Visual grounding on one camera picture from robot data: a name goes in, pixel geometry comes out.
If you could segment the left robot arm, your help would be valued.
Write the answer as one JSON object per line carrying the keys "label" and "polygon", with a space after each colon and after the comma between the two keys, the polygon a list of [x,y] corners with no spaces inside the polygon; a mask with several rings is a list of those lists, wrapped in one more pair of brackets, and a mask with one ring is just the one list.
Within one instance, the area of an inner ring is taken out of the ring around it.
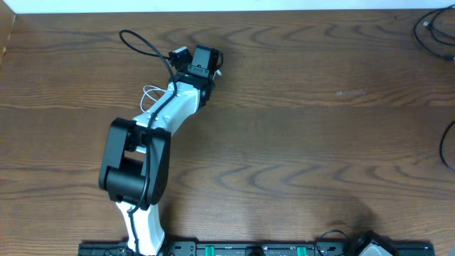
{"label": "left robot arm", "polygon": [[167,88],[149,109],[109,126],[98,184],[121,211],[127,255],[157,255],[165,240],[158,203],[168,180],[171,137],[204,107],[220,75],[223,53],[208,46],[171,51]]}

